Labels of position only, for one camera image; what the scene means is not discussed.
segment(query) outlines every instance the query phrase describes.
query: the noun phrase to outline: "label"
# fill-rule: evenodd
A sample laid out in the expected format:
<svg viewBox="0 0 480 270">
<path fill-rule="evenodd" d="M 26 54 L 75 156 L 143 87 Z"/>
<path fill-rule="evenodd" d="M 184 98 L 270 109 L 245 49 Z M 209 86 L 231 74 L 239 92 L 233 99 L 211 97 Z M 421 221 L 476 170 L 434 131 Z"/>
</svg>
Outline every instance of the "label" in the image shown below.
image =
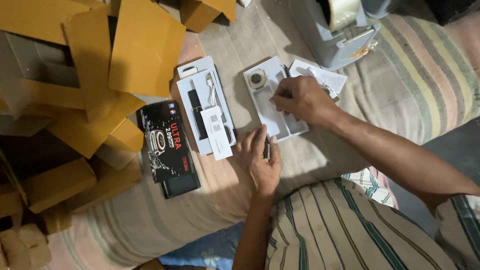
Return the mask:
<svg viewBox="0 0 480 270">
<path fill-rule="evenodd" d="M 219 106 L 206 109 L 200 112 L 207 130 L 208 140 L 212 147 L 215 160 L 231 157 L 232 149 L 228 143 L 227 133 L 222 123 L 222 112 Z"/>
</svg>

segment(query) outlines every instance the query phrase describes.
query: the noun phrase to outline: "plastic bag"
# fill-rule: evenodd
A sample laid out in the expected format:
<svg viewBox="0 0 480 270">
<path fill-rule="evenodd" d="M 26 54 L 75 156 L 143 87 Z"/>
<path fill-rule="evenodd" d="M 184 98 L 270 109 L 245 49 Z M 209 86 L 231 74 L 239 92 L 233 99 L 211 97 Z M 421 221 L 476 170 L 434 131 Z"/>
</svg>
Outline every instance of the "plastic bag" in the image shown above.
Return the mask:
<svg viewBox="0 0 480 270">
<path fill-rule="evenodd" d="M 375 51 L 375 47 L 377 46 L 377 44 L 378 44 L 378 40 L 373 39 L 369 44 L 364 45 L 358 51 L 356 51 L 352 55 L 350 55 L 348 58 L 349 59 L 354 59 L 354 58 L 362 57 L 365 54 L 367 54 L 370 50 Z"/>
</svg>

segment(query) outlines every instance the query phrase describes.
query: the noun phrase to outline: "logo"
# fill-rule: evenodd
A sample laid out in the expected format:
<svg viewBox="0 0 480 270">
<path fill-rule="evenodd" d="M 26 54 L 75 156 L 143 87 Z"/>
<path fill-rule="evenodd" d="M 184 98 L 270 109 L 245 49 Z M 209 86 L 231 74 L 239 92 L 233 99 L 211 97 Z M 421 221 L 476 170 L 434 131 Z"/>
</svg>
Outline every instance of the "logo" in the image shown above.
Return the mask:
<svg viewBox="0 0 480 270">
<path fill-rule="evenodd" d="M 183 156 L 182 160 L 183 160 L 183 167 L 185 168 L 185 171 L 188 172 L 187 158 L 185 156 Z"/>
</svg>

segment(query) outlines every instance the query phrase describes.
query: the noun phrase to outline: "hand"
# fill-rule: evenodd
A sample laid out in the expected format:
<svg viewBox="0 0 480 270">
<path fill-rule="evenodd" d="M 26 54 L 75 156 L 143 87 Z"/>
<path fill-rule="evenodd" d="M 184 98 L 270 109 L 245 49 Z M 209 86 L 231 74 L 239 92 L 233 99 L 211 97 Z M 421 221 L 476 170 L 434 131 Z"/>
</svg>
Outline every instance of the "hand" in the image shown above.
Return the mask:
<svg viewBox="0 0 480 270">
<path fill-rule="evenodd" d="M 291 113 L 297 119 L 324 128 L 343 114 L 317 80 L 310 76 L 283 79 L 270 102 L 285 115 Z"/>
<path fill-rule="evenodd" d="M 276 136 L 270 139 L 270 159 L 264 158 L 267 127 L 262 125 L 245 134 L 237 141 L 237 152 L 244 169 L 253 179 L 256 194 L 271 196 L 280 182 L 280 148 L 276 143 Z"/>
</svg>

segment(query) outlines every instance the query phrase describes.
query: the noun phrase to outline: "white cable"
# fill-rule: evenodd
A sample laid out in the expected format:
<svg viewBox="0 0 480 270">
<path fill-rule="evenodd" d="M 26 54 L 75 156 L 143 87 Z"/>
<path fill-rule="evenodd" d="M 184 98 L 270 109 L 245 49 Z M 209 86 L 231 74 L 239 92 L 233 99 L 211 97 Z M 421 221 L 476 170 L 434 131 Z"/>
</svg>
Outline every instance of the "white cable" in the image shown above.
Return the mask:
<svg viewBox="0 0 480 270">
<path fill-rule="evenodd" d="M 327 85 L 326 81 L 324 81 L 320 76 L 318 76 L 317 72 L 313 68 L 307 68 L 307 72 L 310 76 L 314 77 L 317 80 L 318 84 L 320 84 L 323 89 L 327 90 L 329 93 L 334 93 L 333 89 Z"/>
<path fill-rule="evenodd" d="M 212 76 L 210 74 L 207 75 L 207 85 L 210 87 L 210 96 L 208 97 L 208 103 L 216 106 L 215 85 L 213 84 Z"/>
</svg>

